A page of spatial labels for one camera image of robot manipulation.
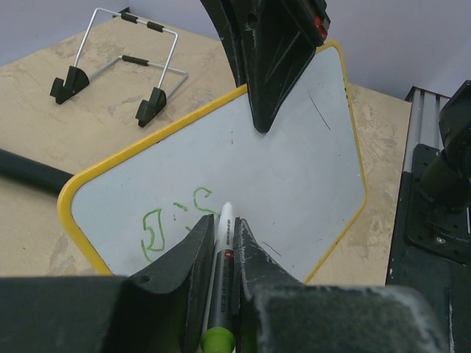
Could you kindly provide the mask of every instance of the black cable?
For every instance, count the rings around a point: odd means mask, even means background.
[[[0,149],[0,175],[58,196],[72,174]]]

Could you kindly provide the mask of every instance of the red light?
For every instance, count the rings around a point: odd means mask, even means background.
[[[321,35],[322,39],[327,39],[327,31],[324,28],[324,24],[322,19],[319,16],[314,17],[314,26],[316,26],[319,34]]]

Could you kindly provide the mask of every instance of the marker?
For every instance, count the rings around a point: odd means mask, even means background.
[[[231,310],[234,222],[233,206],[228,202],[221,211],[214,246],[213,268],[201,336],[203,353],[231,353],[235,346]]]

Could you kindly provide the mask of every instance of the yellow border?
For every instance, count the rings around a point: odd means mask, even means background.
[[[356,131],[356,124],[355,124],[355,118],[353,117],[353,105],[352,105],[352,99],[351,99],[351,93],[350,93],[350,86],[348,85],[348,79],[347,79],[347,66],[345,65],[345,59],[344,59],[344,53],[340,48],[340,45],[336,41],[331,41],[329,43],[326,43],[323,45],[321,48],[322,50],[327,48],[327,46],[333,46],[337,52],[339,53],[340,57],[340,64],[341,64],[341,70],[344,75],[344,83],[345,83],[345,89],[347,90],[347,100],[348,100],[348,109],[350,110],[350,118],[352,119],[352,128],[353,128],[353,135],[355,137],[355,145],[356,145],[356,150],[358,152],[358,163],[360,164],[360,173],[361,173],[361,181],[363,182],[363,189],[364,189],[364,195],[363,195],[363,202],[361,203],[360,208],[358,208],[358,211],[355,213],[355,215],[350,219],[350,222],[347,223],[347,226],[343,230],[342,233],[337,237],[336,241],[333,242],[333,244],[330,246],[330,248],[327,250],[327,252],[322,256],[321,260],[317,263],[316,267],[313,268],[309,276],[304,280],[304,283],[309,282],[314,274],[316,274],[317,270],[322,266],[322,264],[326,261],[326,259],[329,257],[330,253],[334,250],[334,248],[337,246],[339,241],[344,237],[345,233],[347,233],[347,230],[352,226],[353,222],[356,221],[358,216],[360,215],[361,211],[365,208],[366,204],[366,195],[368,191],[366,190],[366,178],[365,178],[365,170],[363,169],[363,161],[361,159],[361,151],[360,151],[360,143],[358,142],[358,133]]]
[[[361,153],[360,153],[360,146],[358,144],[358,136],[356,132],[355,119],[353,118],[352,102],[350,100],[350,88],[348,87],[348,83],[347,83],[347,72],[345,71],[343,53],[340,49],[339,44],[334,41],[326,43],[325,45],[320,47],[318,49],[318,52],[321,52],[322,50],[325,50],[326,48],[329,48],[331,46],[336,48],[340,56],[341,68],[342,68],[342,72],[344,76],[345,87],[347,89],[347,99],[348,99],[349,108],[350,108],[350,117],[352,119],[353,134],[355,136],[355,144],[356,144],[357,152],[358,152],[358,161],[360,163],[361,175],[362,175],[362,180],[363,180],[363,185],[364,185],[364,200],[361,204],[361,207],[358,209],[357,213],[353,216],[353,218],[347,224],[347,227],[340,234],[340,236],[337,237],[336,241],[324,254],[322,259],[317,263],[316,267],[309,274],[305,282],[308,282],[312,278],[312,276],[316,273],[319,267],[323,264],[327,256],[333,251],[333,248],[335,248],[335,246],[339,243],[339,241],[345,235],[347,230],[351,227],[352,223],[355,221],[355,219],[357,219],[360,212],[364,209],[364,205],[366,201],[366,180],[364,176],[363,164],[361,162]],[[82,230],[79,228],[77,223],[75,223],[74,217],[72,216],[72,200],[76,192],[85,183],[98,177],[104,172],[109,171],[111,168],[135,156],[137,153],[143,151],[144,149],[149,148],[150,146],[156,144],[157,142],[163,140],[164,138],[167,138],[168,136],[174,134],[175,132],[182,129],[183,127],[188,126],[189,124],[192,124],[193,122],[197,121],[203,116],[222,107],[223,105],[238,98],[239,96],[243,95],[246,92],[247,92],[246,85],[243,85],[235,89],[233,92],[228,93],[227,95],[215,101],[212,101],[209,104],[206,104],[204,107],[201,107],[198,110],[195,110],[194,112],[187,114],[183,118],[175,121],[172,124],[169,124],[168,126],[148,136],[147,138],[144,138],[143,140],[140,140],[137,143],[132,144],[130,147],[127,147],[125,150],[120,151],[119,153],[114,154],[112,157],[109,157],[106,160],[103,160],[102,162],[96,164],[95,166],[77,174],[76,176],[71,178],[67,182],[67,184],[65,184],[64,188],[62,189],[59,195],[59,199],[57,200],[57,212],[59,213],[59,218],[65,230],[67,231],[67,233],[71,236],[71,238],[74,240],[75,244],[77,244],[80,251],[85,255],[88,261],[90,261],[91,265],[98,271],[99,274],[111,275],[112,272],[108,268],[104,260],[99,256],[98,252],[96,252],[95,248],[91,245],[87,237],[83,234]]]

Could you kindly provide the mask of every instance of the metal stand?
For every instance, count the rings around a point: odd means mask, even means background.
[[[104,64],[101,68],[99,68],[96,72],[87,76],[87,74],[78,67],[80,55],[83,51],[83,47],[85,45],[85,41],[90,34],[91,27],[93,26],[93,22],[95,21],[96,14],[98,12],[109,13],[111,15],[121,17],[121,19],[128,21],[133,24],[143,24],[149,29],[153,29],[160,33],[167,33],[174,36],[174,41],[171,45],[169,55],[165,61],[165,63],[158,64],[158,63],[151,63],[148,60],[141,59],[138,57],[131,57],[128,55],[119,55],[112,59],[110,62]],[[111,66],[116,64],[119,60],[126,61],[128,63],[135,63],[142,66],[152,66],[154,68],[159,68],[162,70],[162,74],[160,75],[160,80],[158,82],[157,87],[154,87],[152,90],[152,94],[148,101],[143,100],[138,108],[136,113],[136,118],[138,119],[138,125],[140,127],[146,126],[158,113],[160,113],[163,108],[166,106],[167,99],[169,99],[175,91],[184,83],[184,81],[188,78],[188,72],[184,70],[179,70],[177,68],[172,68],[169,66],[171,57],[174,53],[175,46],[177,45],[178,41],[178,34],[170,29],[164,28],[161,24],[156,24],[155,22],[151,21],[143,21],[139,19],[139,17],[131,15],[130,13],[115,13],[114,11],[102,9],[100,7],[96,8],[91,16],[90,23],[88,24],[87,30],[85,31],[85,35],[83,36],[82,42],[80,44],[79,50],[75,57],[74,64],[69,67],[67,78],[65,80],[56,77],[54,83],[52,84],[52,89],[50,95],[56,98],[56,103],[62,104],[63,102],[67,101],[71,97],[75,96],[87,87],[90,82],[97,78],[98,75],[109,69]],[[172,72],[174,74],[182,76],[180,81],[169,91],[168,94],[164,90],[162,90],[161,86],[163,83],[163,79],[165,78],[166,72]]]

